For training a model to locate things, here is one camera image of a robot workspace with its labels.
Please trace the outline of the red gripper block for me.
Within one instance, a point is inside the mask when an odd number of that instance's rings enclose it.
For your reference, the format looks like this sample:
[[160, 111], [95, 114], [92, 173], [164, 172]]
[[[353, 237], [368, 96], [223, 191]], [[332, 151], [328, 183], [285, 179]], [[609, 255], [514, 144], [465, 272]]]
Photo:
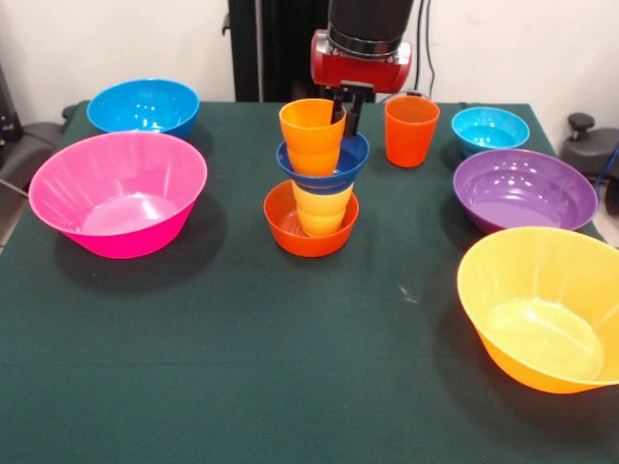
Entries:
[[[318, 29], [311, 40], [310, 74], [317, 85], [332, 88], [361, 87], [374, 93], [394, 94], [402, 88], [411, 69], [411, 44], [403, 42], [388, 57], [362, 58], [345, 53], [328, 39], [326, 30]], [[331, 123], [344, 116], [343, 92], [333, 94]], [[347, 111], [346, 134], [355, 135], [363, 108], [363, 96], [352, 95]]]

